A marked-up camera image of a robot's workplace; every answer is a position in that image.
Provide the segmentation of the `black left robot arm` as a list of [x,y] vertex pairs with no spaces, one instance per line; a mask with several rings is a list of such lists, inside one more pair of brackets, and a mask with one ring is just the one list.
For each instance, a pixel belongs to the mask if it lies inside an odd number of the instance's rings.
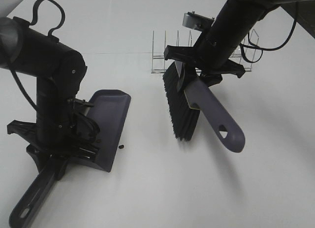
[[0,66],[13,76],[36,78],[36,122],[12,121],[8,134],[28,142],[36,165],[48,167],[61,179],[73,157],[94,157],[98,124],[79,112],[92,104],[76,98],[87,66],[82,55],[59,42],[51,33],[43,35],[32,23],[19,17],[0,20]]

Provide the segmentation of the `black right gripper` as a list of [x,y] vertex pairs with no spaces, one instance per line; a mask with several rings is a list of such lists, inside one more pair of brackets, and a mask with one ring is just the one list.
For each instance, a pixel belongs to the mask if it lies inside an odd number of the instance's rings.
[[233,74],[241,78],[246,72],[243,65],[226,57],[211,55],[203,58],[197,54],[194,47],[167,45],[164,58],[176,60],[178,92],[183,91],[194,80],[194,67],[201,70],[203,74],[200,74],[199,78],[208,87],[219,84],[222,81],[221,74]]

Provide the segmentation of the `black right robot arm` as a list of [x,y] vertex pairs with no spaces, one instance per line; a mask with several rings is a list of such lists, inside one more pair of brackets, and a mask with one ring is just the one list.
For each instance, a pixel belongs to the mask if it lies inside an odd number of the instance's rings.
[[163,75],[166,92],[180,92],[199,77],[208,87],[222,81],[222,75],[234,74],[241,77],[245,70],[242,65],[229,60],[233,51],[250,32],[257,21],[285,3],[310,0],[227,0],[216,20],[207,21],[197,16],[202,33],[192,47],[167,46],[166,60],[173,59],[184,65],[178,74],[172,64]]

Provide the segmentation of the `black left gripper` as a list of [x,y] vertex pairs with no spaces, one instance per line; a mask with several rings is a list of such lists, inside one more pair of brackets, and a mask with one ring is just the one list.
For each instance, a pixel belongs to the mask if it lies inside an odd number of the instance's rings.
[[[53,173],[52,155],[69,156],[94,161],[99,147],[90,140],[62,129],[54,129],[37,123],[14,120],[7,125],[7,133],[21,136],[30,145],[26,152],[33,159],[38,173],[44,169]],[[55,168],[55,179],[61,180],[65,174],[68,159],[58,159]]]

